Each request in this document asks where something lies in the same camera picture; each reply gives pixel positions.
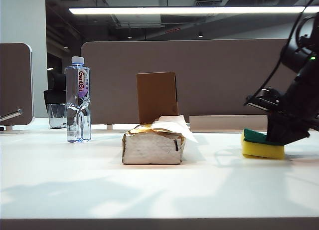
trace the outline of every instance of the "gray partition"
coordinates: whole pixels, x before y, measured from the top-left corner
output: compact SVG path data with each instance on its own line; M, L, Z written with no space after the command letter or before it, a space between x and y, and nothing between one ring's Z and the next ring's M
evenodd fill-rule
M263 114L243 106L274 68L285 39L88 42L92 121L138 123L137 73L176 73L179 113ZM295 74L281 66L270 82L285 91Z
M0 44L0 116L23 114L0 125L26 125L33 119L31 48L24 43Z

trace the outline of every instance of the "plastic water bottle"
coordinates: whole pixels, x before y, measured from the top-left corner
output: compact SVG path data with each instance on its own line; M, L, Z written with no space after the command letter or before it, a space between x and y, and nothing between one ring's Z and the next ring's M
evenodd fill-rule
M91 140L90 69L84 58L72 57L72 66L65 68L67 140L70 143Z

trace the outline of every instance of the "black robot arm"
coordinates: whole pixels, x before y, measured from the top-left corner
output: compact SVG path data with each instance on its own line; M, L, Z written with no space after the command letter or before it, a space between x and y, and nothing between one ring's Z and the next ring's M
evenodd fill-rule
M285 93L268 87L261 95L248 96L248 104L267 112L267 141L288 144L319 131L319 13L310 37L299 37L306 17L297 28L297 43L282 53L281 62L297 76Z

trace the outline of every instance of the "bottle label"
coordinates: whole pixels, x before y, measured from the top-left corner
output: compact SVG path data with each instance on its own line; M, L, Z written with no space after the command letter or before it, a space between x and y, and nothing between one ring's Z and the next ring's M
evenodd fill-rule
M82 98L89 92L89 76L85 69L79 69L78 84L79 84L79 98Z

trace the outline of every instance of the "white bottle cap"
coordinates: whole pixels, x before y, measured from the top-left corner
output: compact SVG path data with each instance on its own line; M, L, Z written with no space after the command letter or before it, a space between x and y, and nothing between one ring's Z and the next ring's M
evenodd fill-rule
M74 57L72 57L71 60L72 60L72 64L84 64L83 57L74 56Z

